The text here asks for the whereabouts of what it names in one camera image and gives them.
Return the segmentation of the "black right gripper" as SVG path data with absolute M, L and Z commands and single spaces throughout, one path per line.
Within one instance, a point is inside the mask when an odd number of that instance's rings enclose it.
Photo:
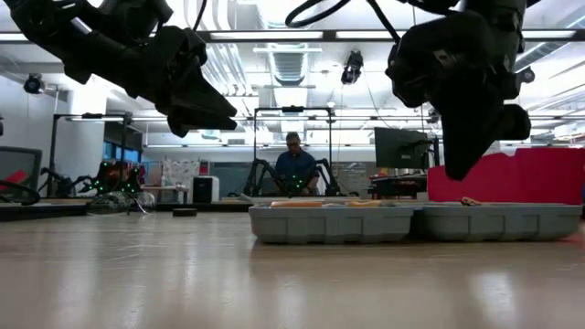
M 523 140 L 530 133 L 527 111 L 507 104 L 519 95 L 514 72 L 524 51 L 523 9 L 467 9 L 457 16 L 463 31 L 457 65 L 438 88 L 434 110 L 441 117 L 446 175 L 463 180 L 494 141 Z

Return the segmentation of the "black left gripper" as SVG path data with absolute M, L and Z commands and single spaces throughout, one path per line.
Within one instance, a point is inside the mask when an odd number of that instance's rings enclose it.
M 86 83 L 95 74 L 158 108 L 186 107 L 166 118 L 171 132 L 184 138 L 192 130 L 234 130 L 237 109 L 202 76 L 206 44 L 193 30 L 163 27 L 140 45 L 128 46 L 91 32 L 68 61 L 68 76 Z

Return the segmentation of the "grey-blue plastic tool case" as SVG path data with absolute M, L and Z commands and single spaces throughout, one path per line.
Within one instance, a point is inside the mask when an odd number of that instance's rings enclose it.
M 348 207 L 249 208 L 251 231 L 263 243 L 378 244 L 436 241 L 548 241 L 579 230 L 581 207 L 561 204 L 398 203 Z

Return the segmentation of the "black computer monitor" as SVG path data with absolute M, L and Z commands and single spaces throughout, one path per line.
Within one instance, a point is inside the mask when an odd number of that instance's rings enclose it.
M 427 170 L 440 164 L 439 139 L 426 133 L 394 129 L 374 129 L 378 168 Z

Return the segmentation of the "white air purifier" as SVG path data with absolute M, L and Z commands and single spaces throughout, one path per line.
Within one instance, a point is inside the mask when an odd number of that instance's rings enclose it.
M 196 176 L 192 180 L 191 201 L 193 203 L 213 203 L 220 200 L 220 182 L 216 176 Z

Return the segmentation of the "dark desk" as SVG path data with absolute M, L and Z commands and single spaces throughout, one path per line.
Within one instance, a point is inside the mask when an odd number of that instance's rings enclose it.
M 416 199 L 419 193 L 427 192 L 427 175 L 373 175 L 369 177 L 367 192 L 372 199 L 410 198 Z

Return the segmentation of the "black robot with green lights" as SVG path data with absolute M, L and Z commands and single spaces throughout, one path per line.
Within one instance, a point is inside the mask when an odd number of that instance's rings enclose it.
M 71 179 L 47 167 L 43 167 L 40 174 L 45 175 L 47 179 L 37 191 L 45 191 L 47 197 L 70 198 L 88 193 L 101 196 L 112 192 L 133 195 L 143 191 L 142 167 L 128 166 L 122 161 L 102 161 L 95 176 L 81 175 Z

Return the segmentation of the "person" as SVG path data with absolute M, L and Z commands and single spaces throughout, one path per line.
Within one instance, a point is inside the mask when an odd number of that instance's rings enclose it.
M 275 165 L 277 176 L 285 183 L 296 179 L 300 186 L 299 194 L 313 196 L 316 193 L 316 185 L 319 180 L 316 160 L 303 150 L 298 133 L 287 133 L 285 142 L 287 150 L 278 156 Z

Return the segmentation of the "grey crumpled heap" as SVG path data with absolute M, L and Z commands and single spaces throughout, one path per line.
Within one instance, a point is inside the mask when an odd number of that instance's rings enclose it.
M 85 210 L 91 216 L 109 216 L 138 212 L 149 214 L 155 211 L 156 198 L 147 192 L 110 192 L 94 197 L 86 204 Z

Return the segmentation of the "grey office chair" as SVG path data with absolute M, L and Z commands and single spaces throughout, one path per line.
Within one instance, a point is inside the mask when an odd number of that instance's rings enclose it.
M 37 191 L 41 160 L 41 150 L 0 146 L 0 178 L 21 169 L 28 173 L 28 179 L 20 185 Z

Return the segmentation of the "red flat object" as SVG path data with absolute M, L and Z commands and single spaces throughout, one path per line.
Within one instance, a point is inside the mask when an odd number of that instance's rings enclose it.
M 13 184 L 21 184 L 28 179 L 28 173 L 18 169 L 14 173 L 9 174 L 5 178 L 0 178 L 0 182 L 8 182 Z

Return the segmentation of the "black robot station frame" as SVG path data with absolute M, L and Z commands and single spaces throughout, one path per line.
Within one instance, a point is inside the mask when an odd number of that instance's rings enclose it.
M 334 110 L 327 106 L 304 107 L 294 105 L 284 107 L 258 107 L 253 111 L 252 116 L 245 118 L 246 121 L 252 121 L 253 159 L 242 193 L 245 196 L 261 196 L 261 182 L 267 174 L 270 175 L 278 192 L 284 196 L 299 196 L 302 188 L 308 187 L 308 179 L 303 180 L 296 175 L 293 175 L 291 178 L 286 178 L 284 175 L 278 175 L 274 166 L 257 156 L 259 150 L 259 113 L 264 111 L 277 111 L 280 114 L 279 116 L 261 117 L 265 121 L 324 121 L 327 124 L 329 135 L 329 140 L 327 142 L 328 157 L 315 161 L 316 171 L 320 174 L 320 177 L 324 179 L 325 196 L 346 196 L 346 194 L 342 192 L 341 185 L 338 183 L 331 167 L 333 160 L 333 123 L 338 120 L 338 117 L 334 115 Z
M 73 179 L 89 175 L 94 177 L 101 166 L 105 126 L 107 122 L 122 124 L 124 151 L 126 127 L 132 120 L 129 113 L 56 113 L 52 117 L 48 169 Z

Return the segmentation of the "red bin wall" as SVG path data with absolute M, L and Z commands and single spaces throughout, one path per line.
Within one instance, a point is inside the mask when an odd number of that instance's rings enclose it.
M 443 166 L 428 171 L 429 200 L 481 203 L 556 203 L 581 205 L 585 188 L 585 149 L 524 148 L 514 154 L 489 154 L 462 181 Z

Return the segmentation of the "silver ceiling duct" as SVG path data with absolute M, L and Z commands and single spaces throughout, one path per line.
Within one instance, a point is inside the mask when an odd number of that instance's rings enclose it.
M 257 0 L 257 18 L 261 29 L 284 30 L 288 14 L 305 0 Z M 309 44 L 298 42 L 269 42 L 255 53 L 266 55 L 271 74 L 281 86 L 299 86 L 309 67 Z

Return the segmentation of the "black aluminium table frame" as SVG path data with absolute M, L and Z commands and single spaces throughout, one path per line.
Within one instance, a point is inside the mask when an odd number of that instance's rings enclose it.
M 219 213 L 240 213 L 247 212 L 251 207 L 250 203 L 244 202 L 217 202 L 217 203 L 195 203 L 195 204 L 157 204 L 154 207 L 156 212 L 173 212 L 175 209 L 195 209 L 198 213 L 219 212 Z M 16 204 L 0 204 L 0 223 L 22 220 L 35 220 L 47 218 L 79 217 L 89 214 L 88 203 L 69 204 L 44 204 L 37 203 L 33 206 L 17 206 Z

